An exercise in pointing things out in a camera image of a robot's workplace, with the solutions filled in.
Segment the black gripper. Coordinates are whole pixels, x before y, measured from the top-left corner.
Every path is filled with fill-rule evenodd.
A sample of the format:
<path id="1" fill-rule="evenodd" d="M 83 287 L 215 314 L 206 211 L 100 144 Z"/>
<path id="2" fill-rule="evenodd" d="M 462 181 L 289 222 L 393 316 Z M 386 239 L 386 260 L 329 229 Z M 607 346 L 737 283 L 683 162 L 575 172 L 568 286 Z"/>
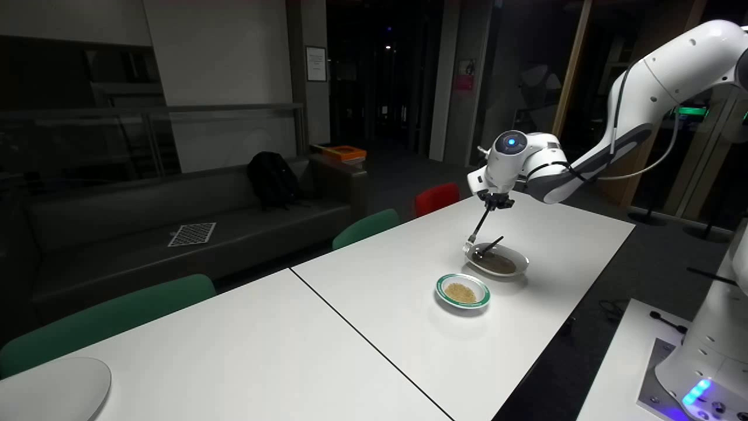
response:
<path id="1" fill-rule="evenodd" d="M 498 207 L 511 207 L 513 199 L 510 193 L 496 193 L 496 191 L 480 191 L 480 199 L 483 201 L 487 211 L 498 211 Z"/>

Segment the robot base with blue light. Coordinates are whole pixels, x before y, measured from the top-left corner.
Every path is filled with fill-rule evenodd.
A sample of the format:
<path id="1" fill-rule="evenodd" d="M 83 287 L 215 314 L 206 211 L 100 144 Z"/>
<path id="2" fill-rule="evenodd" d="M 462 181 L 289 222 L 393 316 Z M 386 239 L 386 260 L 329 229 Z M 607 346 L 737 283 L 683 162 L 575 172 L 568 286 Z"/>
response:
<path id="1" fill-rule="evenodd" d="M 654 378 L 692 421 L 748 421 L 748 234 Z"/>

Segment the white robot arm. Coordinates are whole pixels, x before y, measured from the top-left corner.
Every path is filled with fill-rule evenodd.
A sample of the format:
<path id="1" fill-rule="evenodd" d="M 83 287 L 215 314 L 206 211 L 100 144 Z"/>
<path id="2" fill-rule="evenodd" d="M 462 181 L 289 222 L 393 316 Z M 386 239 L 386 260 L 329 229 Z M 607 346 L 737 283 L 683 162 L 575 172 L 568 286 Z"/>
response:
<path id="1" fill-rule="evenodd" d="M 748 28 L 713 19 L 646 54 L 613 81 L 605 131 L 582 156 L 568 162 L 553 132 L 510 128 L 483 150 L 487 164 L 467 172 L 467 185 L 488 211 L 510 207 L 513 187 L 558 204 L 639 148 L 665 112 L 720 84 L 748 86 Z"/>

